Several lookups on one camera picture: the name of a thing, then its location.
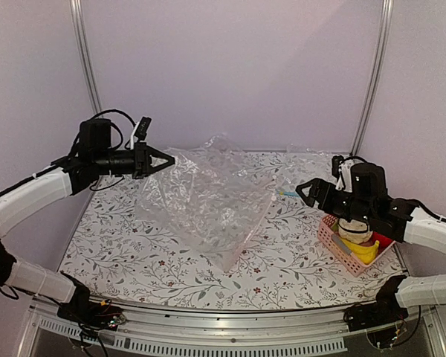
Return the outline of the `white toy cauliflower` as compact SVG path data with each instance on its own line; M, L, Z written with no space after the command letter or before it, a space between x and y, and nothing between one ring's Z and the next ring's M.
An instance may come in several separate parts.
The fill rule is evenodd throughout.
M372 231L365 222L360 222L355 219L347 221L340 218L337 221L337 226L339 236L354 244L360 245L368 242L372 237Z

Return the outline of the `clear zip top bag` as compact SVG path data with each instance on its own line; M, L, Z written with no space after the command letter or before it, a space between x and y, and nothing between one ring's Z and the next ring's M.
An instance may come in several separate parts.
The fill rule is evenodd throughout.
M170 150L175 164L147 178L135 218L166 228L222 271L229 271L274 201L267 187L223 173L190 151Z

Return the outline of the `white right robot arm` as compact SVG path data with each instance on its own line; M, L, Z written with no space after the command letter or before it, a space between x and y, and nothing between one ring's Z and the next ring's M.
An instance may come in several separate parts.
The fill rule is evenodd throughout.
M417 199L390 197L383 167L359 161L344 169L343 163L340 156L334 159L335 184L313 178L297 185L295 191L306 205L347 221L363 222L371 231L393 241L446 254L445 217ZM398 309L445 305L446 274L391 277L378 291L376 301L369 309L375 324L385 324Z

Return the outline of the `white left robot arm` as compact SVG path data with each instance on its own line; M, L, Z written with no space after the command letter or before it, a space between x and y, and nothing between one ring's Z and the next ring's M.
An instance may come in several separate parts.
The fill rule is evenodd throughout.
M96 315L89 290L64 274L29 263L9 252L4 238L58 201L89 189L104 176L144 179L171 167L171 155L151 147L146 136L151 118L134 123L128 140L112 144L115 124L96 115L80 124L70 152L45 169L0 192L0 288L8 287L66 304L80 323Z

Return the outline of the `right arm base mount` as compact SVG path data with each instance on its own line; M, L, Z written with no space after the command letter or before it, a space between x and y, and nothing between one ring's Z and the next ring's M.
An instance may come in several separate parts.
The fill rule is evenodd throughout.
M356 303L344 311L343 320L349 331L370 329L385 324L404 324L408 317L407 308L399 305L395 298L400 283L407 278L406 275L390 277L375 296L375 302ZM370 344L378 349L391 348L398 341L401 333L400 327L390 327L386 330L370 332L367 336Z

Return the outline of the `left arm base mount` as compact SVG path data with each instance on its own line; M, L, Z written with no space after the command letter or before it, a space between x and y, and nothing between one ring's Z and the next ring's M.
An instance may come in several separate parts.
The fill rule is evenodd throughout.
M57 316L93 330L116 330L126 322L119 306L111 299L91 301L90 291L85 286L78 286L68 303L59 303Z

